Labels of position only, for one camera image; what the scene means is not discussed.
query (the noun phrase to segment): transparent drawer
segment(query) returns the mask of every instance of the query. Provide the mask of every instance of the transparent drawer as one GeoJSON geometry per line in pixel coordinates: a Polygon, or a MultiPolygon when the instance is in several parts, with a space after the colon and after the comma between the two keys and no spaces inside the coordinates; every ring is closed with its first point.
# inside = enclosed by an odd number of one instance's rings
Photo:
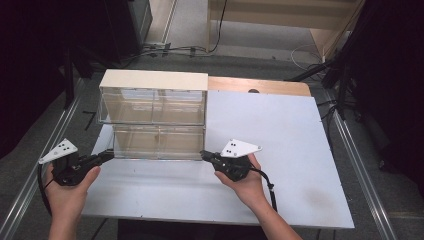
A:
{"type": "Polygon", "coordinates": [[[102,87],[99,121],[112,124],[198,125],[206,91],[102,87]]]}
{"type": "Polygon", "coordinates": [[[114,125],[110,146],[115,157],[127,159],[201,160],[202,126],[114,125]]]}

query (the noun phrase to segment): black controller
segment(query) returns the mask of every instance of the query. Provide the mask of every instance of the black controller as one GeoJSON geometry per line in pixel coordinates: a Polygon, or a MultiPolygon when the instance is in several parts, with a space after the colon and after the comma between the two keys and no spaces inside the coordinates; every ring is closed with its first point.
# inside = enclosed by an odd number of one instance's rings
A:
{"type": "Polygon", "coordinates": [[[219,153],[211,153],[208,151],[200,152],[202,159],[212,163],[216,171],[225,174],[233,182],[244,179],[252,168],[252,163],[248,156],[238,158],[222,157],[219,153]]]}
{"type": "Polygon", "coordinates": [[[61,186],[78,185],[93,167],[114,157],[111,149],[89,157],[79,157],[78,152],[71,153],[53,161],[53,179],[61,186]]]}

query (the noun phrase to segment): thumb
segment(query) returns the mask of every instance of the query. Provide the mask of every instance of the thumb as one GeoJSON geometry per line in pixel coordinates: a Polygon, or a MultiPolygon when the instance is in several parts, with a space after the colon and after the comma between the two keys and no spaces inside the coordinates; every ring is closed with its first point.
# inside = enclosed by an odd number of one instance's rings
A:
{"type": "Polygon", "coordinates": [[[100,167],[99,166],[93,167],[90,171],[88,171],[87,175],[85,175],[84,180],[82,180],[79,186],[81,186],[85,190],[88,190],[88,188],[96,180],[99,174],[100,174],[100,167]]]}

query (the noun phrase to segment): finger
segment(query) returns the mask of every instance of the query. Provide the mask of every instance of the finger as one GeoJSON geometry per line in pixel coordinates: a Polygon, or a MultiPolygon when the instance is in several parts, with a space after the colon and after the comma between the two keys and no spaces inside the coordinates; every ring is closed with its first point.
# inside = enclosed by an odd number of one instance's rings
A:
{"type": "Polygon", "coordinates": [[[96,180],[99,174],[100,174],[100,167],[99,166],[93,167],[90,171],[88,171],[87,175],[85,175],[85,178],[82,180],[82,182],[78,186],[83,188],[85,191],[88,190],[88,188],[96,180]]]}
{"type": "Polygon", "coordinates": [[[255,154],[251,153],[248,155],[250,162],[255,166],[257,169],[261,169],[261,165],[259,164],[258,160],[256,160],[255,154]]]}

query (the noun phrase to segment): metal rail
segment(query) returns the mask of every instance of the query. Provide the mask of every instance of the metal rail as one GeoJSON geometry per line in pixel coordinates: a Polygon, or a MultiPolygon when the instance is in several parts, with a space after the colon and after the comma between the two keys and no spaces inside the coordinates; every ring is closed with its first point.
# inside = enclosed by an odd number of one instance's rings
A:
{"type": "MultiPolygon", "coordinates": [[[[327,100],[331,100],[328,91],[326,91],[327,100]]],[[[334,120],[336,122],[337,129],[346,147],[349,155],[349,159],[352,163],[353,169],[355,170],[359,184],[361,185],[362,192],[364,193],[365,199],[368,202],[368,206],[374,217],[374,221],[377,225],[380,236],[385,240],[396,240],[395,231],[390,223],[387,216],[386,210],[384,209],[383,203],[378,196],[375,186],[372,182],[371,177],[362,161],[361,155],[356,148],[355,142],[353,141],[352,135],[350,134],[346,121],[343,121],[339,116],[337,110],[334,114],[334,120]]]]}
{"type": "Polygon", "coordinates": [[[56,146],[62,139],[63,134],[74,115],[75,109],[77,108],[81,99],[81,92],[85,89],[85,83],[82,79],[79,79],[76,86],[76,96],[74,101],[64,110],[61,114],[52,134],[50,135],[46,145],[39,158],[34,162],[34,167],[28,175],[25,184],[17,194],[13,204],[10,207],[9,213],[2,223],[0,228],[0,239],[9,240],[13,239],[13,236],[34,197],[35,191],[37,190],[37,167],[38,159],[47,154],[53,146],[56,146]]]}

